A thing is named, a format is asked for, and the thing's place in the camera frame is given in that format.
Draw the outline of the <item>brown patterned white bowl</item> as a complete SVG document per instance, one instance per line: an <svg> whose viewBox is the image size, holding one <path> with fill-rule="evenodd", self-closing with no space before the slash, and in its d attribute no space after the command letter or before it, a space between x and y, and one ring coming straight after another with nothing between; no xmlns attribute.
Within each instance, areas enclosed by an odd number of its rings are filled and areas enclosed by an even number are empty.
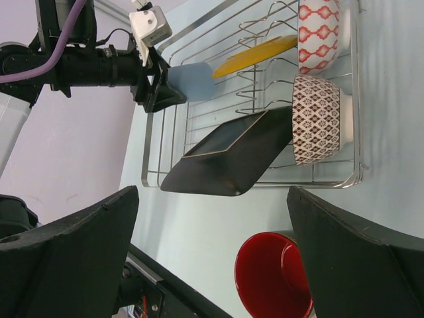
<svg viewBox="0 0 424 318"><path fill-rule="evenodd" d="M298 166L334 156L354 140L352 96L327 79L296 75L292 89L292 134Z"/></svg>

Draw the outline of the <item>light blue cup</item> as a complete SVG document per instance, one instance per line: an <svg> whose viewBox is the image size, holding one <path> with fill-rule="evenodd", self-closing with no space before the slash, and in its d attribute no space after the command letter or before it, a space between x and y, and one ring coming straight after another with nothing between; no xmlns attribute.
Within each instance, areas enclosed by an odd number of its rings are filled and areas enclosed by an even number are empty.
<svg viewBox="0 0 424 318"><path fill-rule="evenodd" d="M205 62L171 67L168 79L189 103L210 100L217 89L213 69Z"/></svg>

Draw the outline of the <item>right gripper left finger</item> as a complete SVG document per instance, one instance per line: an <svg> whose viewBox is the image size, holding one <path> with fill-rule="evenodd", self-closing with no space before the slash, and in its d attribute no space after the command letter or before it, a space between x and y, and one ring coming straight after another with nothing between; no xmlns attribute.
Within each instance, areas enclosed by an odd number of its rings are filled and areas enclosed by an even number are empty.
<svg viewBox="0 0 424 318"><path fill-rule="evenodd" d="M138 190L1 239L2 317L111 317Z"/></svg>

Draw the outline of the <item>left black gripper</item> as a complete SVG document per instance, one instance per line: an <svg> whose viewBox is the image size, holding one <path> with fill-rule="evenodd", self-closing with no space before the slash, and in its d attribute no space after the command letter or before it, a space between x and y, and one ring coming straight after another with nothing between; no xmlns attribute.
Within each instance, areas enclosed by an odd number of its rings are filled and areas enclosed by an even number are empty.
<svg viewBox="0 0 424 318"><path fill-rule="evenodd" d="M170 83L167 62L161 56L150 59L152 66L142 67L137 84L131 87L134 101L146 113L156 113L186 103L187 97Z"/></svg>

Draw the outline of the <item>blue patterned bowl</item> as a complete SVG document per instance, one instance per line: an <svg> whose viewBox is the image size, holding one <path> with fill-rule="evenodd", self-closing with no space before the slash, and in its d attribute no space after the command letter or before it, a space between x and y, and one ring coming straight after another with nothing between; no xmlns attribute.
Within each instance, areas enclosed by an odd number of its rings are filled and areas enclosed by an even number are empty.
<svg viewBox="0 0 424 318"><path fill-rule="evenodd" d="M337 0L303 0L297 17L298 72L320 74L350 47L350 5Z"/></svg>

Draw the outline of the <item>yellow round patterned plate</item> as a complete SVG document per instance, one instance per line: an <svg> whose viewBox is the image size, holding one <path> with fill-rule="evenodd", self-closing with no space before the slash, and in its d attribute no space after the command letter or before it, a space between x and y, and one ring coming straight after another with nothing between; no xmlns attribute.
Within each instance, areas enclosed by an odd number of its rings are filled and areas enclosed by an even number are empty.
<svg viewBox="0 0 424 318"><path fill-rule="evenodd" d="M297 45L297 35L278 36L247 50L239 52L225 60L213 72L213 78L221 78L238 72L249 66L277 56Z"/></svg>

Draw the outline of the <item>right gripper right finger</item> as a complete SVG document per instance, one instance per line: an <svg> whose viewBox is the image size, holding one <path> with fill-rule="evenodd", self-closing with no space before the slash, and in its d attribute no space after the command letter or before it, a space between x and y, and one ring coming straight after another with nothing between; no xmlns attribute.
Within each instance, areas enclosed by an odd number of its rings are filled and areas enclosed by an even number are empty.
<svg viewBox="0 0 424 318"><path fill-rule="evenodd" d="M318 317L422 317L423 239L296 186L291 224Z"/></svg>

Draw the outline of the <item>black mug red rim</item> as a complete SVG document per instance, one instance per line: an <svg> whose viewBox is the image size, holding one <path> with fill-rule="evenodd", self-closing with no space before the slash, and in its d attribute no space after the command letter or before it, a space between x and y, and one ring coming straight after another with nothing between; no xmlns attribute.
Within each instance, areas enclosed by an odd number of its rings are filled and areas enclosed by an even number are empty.
<svg viewBox="0 0 424 318"><path fill-rule="evenodd" d="M252 317L312 317L313 298L292 230L249 237L235 260L235 286Z"/></svg>

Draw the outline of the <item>black square floral plate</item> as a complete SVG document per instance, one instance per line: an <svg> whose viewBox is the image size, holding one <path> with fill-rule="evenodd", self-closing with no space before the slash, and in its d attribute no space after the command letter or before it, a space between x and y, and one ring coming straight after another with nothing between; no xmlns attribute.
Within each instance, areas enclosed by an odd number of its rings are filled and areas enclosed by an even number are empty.
<svg viewBox="0 0 424 318"><path fill-rule="evenodd" d="M291 107L268 109L227 121L182 156L160 189L227 197L242 195L291 140Z"/></svg>

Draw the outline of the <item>metal wire dish rack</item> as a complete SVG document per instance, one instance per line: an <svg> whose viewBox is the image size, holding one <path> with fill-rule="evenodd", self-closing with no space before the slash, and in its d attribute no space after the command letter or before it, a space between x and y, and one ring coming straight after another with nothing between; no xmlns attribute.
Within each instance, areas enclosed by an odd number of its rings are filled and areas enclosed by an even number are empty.
<svg viewBox="0 0 424 318"><path fill-rule="evenodd" d="M158 47L167 63L182 66L206 62L220 66L228 57L275 36L297 29L297 1L212 1L192 23ZM347 188L359 184L366 170L362 151L360 107L359 1L342 1L350 17L351 42L323 77L353 98L353 138L333 157L297 166L287 146L256 183L258 189L291 185ZM201 139L220 124L259 111L284 107L292 100L297 50L289 49L266 61L216 81L217 93L202 102L171 106L149 114L146 123L141 182L159 187L167 173Z"/></svg>

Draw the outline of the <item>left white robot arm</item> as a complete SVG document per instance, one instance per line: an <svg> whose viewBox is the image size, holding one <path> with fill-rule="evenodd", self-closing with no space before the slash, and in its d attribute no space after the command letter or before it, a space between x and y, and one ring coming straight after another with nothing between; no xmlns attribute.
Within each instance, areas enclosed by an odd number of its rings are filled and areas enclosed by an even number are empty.
<svg viewBox="0 0 424 318"><path fill-rule="evenodd" d="M51 222L120 187L134 108L186 102L153 47L97 37L92 1L37 1L30 44L1 45L1 233Z"/></svg>

